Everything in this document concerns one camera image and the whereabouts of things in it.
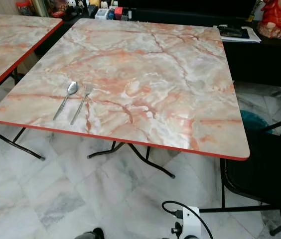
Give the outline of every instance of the shoe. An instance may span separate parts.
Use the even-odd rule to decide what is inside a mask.
[[[99,236],[99,239],[104,239],[104,232],[100,228],[95,228],[93,232]]]

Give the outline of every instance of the black cable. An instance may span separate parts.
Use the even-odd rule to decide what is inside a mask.
[[[202,225],[204,225],[204,227],[205,227],[205,229],[206,229],[206,231],[207,231],[207,233],[208,233],[210,239],[214,239],[214,238],[212,237],[212,235],[211,235],[211,232],[210,232],[209,228],[207,227],[206,223],[204,222],[204,220],[202,220],[201,217],[198,216],[198,214],[195,213],[192,209],[190,209],[190,208],[189,208],[188,206],[186,206],[185,204],[182,204],[182,203],[179,203],[179,202],[176,202],[176,201],[165,201],[165,202],[163,202],[163,203],[161,204],[161,207],[164,209],[164,211],[166,211],[166,212],[168,212],[168,213],[170,213],[170,214],[172,214],[172,215],[174,215],[174,212],[168,210],[168,209],[165,207],[165,204],[167,204],[167,203],[174,203],[174,204],[180,205],[180,206],[182,206],[182,207],[188,209],[190,212],[192,212],[192,213],[201,221]]]

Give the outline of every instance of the stainless steel spoon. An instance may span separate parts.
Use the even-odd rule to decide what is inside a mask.
[[[65,102],[67,101],[67,98],[76,93],[77,90],[79,89],[79,85],[77,84],[77,82],[72,81],[69,85],[69,87],[67,88],[67,95],[64,98],[62,104],[60,105],[59,109],[57,110],[57,112],[55,113],[55,116],[53,117],[53,120],[56,119],[56,117],[61,113],[61,111],[63,110],[64,106],[65,106]]]
[[[82,99],[82,101],[81,101],[81,103],[80,103],[80,106],[78,107],[78,109],[77,109],[77,111],[76,111],[76,113],[75,113],[75,115],[74,115],[74,117],[73,117],[73,119],[72,119],[72,121],[71,121],[71,125],[74,123],[74,121],[75,121],[75,119],[76,119],[76,116],[79,114],[79,112],[80,112],[80,110],[81,110],[81,107],[82,107],[82,105],[83,105],[83,103],[84,103],[86,97],[87,97],[89,94],[91,94],[92,90],[93,90],[93,85],[88,84],[88,85],[86,86],[86,89],[85,89],[84,98]]]

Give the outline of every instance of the table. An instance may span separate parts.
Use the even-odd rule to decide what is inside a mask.
[[[18,64],[31,54],[60,25],[62,20],[47,17],[0,15],[0,84],[11,74],[17,75]],[[44,157],[15,143],[0,134],[5,142],[43,160]]]
[[[71,81],[79,90],[52,120]],[[88,83],[93,91],[70,125]],[[0,123],[249,157],[220,34],[210,27],[80,19],[0,102]]]

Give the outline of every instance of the red table edge trim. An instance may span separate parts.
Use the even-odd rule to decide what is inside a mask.
[[[53,27],[41,40],[39,40],[34,46],[32,46],[27,52],[24,53],[13,65],[11,65],[1,76],[0,82],[10,74],[13,69],[18,66],[27,56],[29,56],[43,41],[45,41],[56,29],[58,29],[63,24],[63,21],[60,21],[55,27]]]
[[[25,124],[19,124],[19,123],[10,123],[10,122],[4,122],[4,121],[0,121],[0,123],[6,124],[6,125],[11,125],[11,126],[17,126],[17,127],[25,127],[25,128],[40,129],[40,130],[51,131],[51,132],[73,134],[73,135],[77,135],[77,136],[101,138],[101,139],[105,139],[105,140],[112,140],[112,141],[118,141],[118,142],[124,142],[124,143],[134,143],[134,144],[140,144],[140,145],[144,145],[144,146],[151,146],[151,147],[155,147],[155,148],[164,148],[164,149],[176,150],[176,151],[181,151],[181,152],[186,152],[186,153],[196,153],[196,154],[201,154],[201,155],[206,155],[206,156],[232,159],[232,160],[237,160],[237,161],[245,161],[249,158],[249,156],[248,157],[226,156],[226,155],[221,155],[221,154],[216,154],[216,153],[208,153],[208,152],[202,152],[202,151],[197,151],[197,150],[176,148],[176,147],[171,147],[171,146],[162,146],[162,145],[153,144],[153,143],[144,143],[144,142],[138,142],[138,141],[133,141],[133,140],[127,140],[127,139],[93,135],[93,134],[88,134],[88,133],[72,132],[72,131],[66,131],[66,130],[61,130],[61,129],[44,128],[44,127],[25,125]]]

